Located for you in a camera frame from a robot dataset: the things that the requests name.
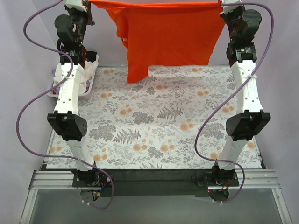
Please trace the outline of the orange t shirt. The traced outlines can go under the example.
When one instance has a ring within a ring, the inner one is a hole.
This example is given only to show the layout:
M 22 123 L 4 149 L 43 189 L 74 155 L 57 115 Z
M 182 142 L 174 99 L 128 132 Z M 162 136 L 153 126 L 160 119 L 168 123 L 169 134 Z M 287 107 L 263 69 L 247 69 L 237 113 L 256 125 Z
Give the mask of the orange t shirt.
M 208 65 L 225 25 L 217 2 L 93 3 L 107 11 L 127 48 L 130 84 L 142 81 L 150 66 Z

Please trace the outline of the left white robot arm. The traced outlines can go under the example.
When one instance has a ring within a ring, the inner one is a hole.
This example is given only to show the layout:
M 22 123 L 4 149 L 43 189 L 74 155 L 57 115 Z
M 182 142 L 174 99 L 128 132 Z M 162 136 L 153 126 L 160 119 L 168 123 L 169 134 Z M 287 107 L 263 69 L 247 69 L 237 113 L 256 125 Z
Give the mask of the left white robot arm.
M 91 3 L 86 0 L 66 0 L 68 14 L 58 16 L 54 25 L 57 29 L 57 49 L 60 62 L 55 73 L 55 83 L 64 80 L 59 86 L 59 94 L 54 112 L 48 114 L 47 120 L 57 135 L 61 136 L 78 162 L 73 174 L 79 183 L 95 186 L 99 175 L 86 162 L 94 164 L 87 147 L 87 121 L 80 117 L 78 100 L 91 91 L 98 55 L 88 51 L 83 40 L 88 25 L 94 25 Z

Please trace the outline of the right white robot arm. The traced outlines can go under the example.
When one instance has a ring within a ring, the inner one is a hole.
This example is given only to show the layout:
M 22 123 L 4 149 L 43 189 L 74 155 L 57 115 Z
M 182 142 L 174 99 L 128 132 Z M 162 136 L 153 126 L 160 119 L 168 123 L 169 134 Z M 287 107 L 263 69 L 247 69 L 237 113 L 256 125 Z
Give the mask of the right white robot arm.
M 227 59 L 236 85 L 237 110 L 226 121 L 227 140 L 212 167 L 211 181 L 217 186 L 236 186 L 235 162 L 271 118 L 260 103 L 255 76 L 257 53 L 253 39 L 262 17 L 258 11 L 246 9 L 240 0 L 220 0 L 218 4 L 229 31 Z

